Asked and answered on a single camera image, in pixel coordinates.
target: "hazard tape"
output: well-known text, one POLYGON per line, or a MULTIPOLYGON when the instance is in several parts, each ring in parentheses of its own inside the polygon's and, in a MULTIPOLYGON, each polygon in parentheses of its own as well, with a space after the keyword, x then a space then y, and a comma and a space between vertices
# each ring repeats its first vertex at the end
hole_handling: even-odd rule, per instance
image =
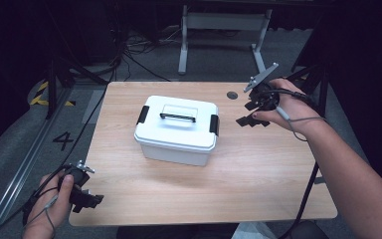
MULTIPOLYGON (((48 106, 49 101, 41 100, 42 94, 45 91, 45 89, 48 87, 49 82, 48 80, 44 80, 42 85, 40 85, 39 89, 36 91, 36 94, 34 95, 33 99, 30 101, 30 106, 32 105, 40 105, 40 106, 48 106)), ((74 107, 76 105, 75 101, 66 101, 65 106, 66 107, 74 107)))

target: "person's left hand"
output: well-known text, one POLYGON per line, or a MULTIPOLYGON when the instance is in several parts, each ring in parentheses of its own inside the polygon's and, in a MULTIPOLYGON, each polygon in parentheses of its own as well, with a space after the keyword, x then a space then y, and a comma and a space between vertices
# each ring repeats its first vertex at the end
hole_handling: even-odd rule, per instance
MULTIPOLYGON (((49 175, 43 176, 40 184, 42 184, 49 175)), ((63 173, 59 173, 54 178, 52 178, 42 192, 46 192, 37 200, 34 205, 32 211, 29 214, 29 218, 27 222, 33 220, 34 217, 38 216, 36 219, 31 221, 26 225, 25 232, 23 238, 52 238, 54 234, 54 227, 57 228, 62 224, 64 219, 66 218, 68 211, 70 209, 70 195, 71 190, 73 189, 74 179, 72 175, 66 175, 64 181, 61 185, 61 189, 58 192, 59 179, 63 176, 63 173), (55 201, 54 205, 49 207, 48 215, 49 219, 46 215, 46 211, 43 211, 46 204, 48 204, 51 199, 58 194, 58 199, 55 201)))

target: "box lid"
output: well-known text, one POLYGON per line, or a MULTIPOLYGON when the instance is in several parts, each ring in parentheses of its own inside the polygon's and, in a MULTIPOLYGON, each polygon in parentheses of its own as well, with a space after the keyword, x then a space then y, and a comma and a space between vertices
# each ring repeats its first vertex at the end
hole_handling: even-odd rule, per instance
POLYGON ((151 96, 134 136, 142 144, 205 152, 215 147, 218 130, 218 108, 213 103, 151 96))

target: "white plastic box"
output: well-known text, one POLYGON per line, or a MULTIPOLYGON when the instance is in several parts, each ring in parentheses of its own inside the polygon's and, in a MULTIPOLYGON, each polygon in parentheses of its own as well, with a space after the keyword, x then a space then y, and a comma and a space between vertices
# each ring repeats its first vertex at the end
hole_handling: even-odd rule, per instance
POLYGON ((206 165, 219 135, 213 103, 151 96, 141 110, 135 139, 145 157, 206 165))

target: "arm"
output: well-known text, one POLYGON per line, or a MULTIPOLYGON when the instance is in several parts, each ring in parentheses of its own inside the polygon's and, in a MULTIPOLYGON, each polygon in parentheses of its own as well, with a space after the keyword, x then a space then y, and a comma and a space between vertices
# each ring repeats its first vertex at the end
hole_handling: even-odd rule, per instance
MULTIPOLYGON (((287 80, 271 83, 277 88, 300 92, 287 80)), ((318 117, 310 107, 291 96, 281 95, 280 105, 292 120, 318 117)), ((276 111, 257 112, 253 117, 288 128, 276 111)), ((306 137, 333 201, 355 235, 382 238, 382 178, 323 120, 292 122, 292 126, 306 137)))
MULTIPOLYGON (((46 175, 42 178, 41 184, 43 181, 48 178, 49 175, 46 175)), ((49 181, 48 185, 44 188, 43 192, 48 189, 58 187, 58 181, 61 175, 57 175, 52 180, 49 181)), ((45 205, 58 194, 58 199, 55 201, 55 204, 52 205, 49 209, 49 217, 52 221, 54 227, 58 227, 62 224, 70 208, 70 194, 73 189, 74 179, 71 175, 67 175, 64 178, 64 181, 61 185, 61 190, 58 192, 58 189, 53 189, 46 192, 43 196, 39 197, 36 204, 34 205, 32 211, 30 212, 28 223, 25 228, 23 235, 24 239, 35 238, 35 239, 48 239, 52 238, 54 234, 54 228, 52 227, 51 222, 46 216, 45 212, 42 210, 45 208, 45 205)))

